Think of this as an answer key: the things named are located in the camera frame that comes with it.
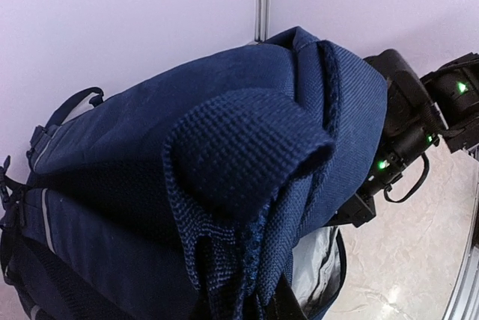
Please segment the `navy blue student backpack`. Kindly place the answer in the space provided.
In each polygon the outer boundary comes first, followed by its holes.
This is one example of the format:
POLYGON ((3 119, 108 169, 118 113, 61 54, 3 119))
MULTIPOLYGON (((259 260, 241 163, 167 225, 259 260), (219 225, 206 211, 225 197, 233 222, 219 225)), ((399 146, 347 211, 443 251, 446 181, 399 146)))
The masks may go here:
POLYGON ((302 28, 38 126, 1 175, 1 274, 30 319, 305 319, 293 248, 373 164, 386 80, 302 28))

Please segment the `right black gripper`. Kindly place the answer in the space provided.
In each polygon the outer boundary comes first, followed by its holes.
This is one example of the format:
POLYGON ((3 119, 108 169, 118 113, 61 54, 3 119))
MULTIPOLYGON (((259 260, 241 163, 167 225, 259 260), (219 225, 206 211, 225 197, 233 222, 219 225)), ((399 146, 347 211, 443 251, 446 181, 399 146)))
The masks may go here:
POLYGON ((358 228, 376 217, 373 196, 357 191, 338 210, 337 225, 352 224, 358 228))

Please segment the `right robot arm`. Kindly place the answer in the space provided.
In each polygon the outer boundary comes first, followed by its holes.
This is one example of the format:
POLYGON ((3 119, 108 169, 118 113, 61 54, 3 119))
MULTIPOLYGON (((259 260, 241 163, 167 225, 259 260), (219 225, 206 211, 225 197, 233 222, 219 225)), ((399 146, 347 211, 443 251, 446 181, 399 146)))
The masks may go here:
POLYGON ((416 159, 424 168, 399 200, 408 200, 430 171, 426 151, 444 141, 451 153, 478 146, 478 54, 468 53, 418 77, 394 49, 365 59, 388 83, 388 110, 379 147, 367 179, 336 211, 329 225, 355 227, 376 217, 374 195, 386 201, 394 183, 416 159))

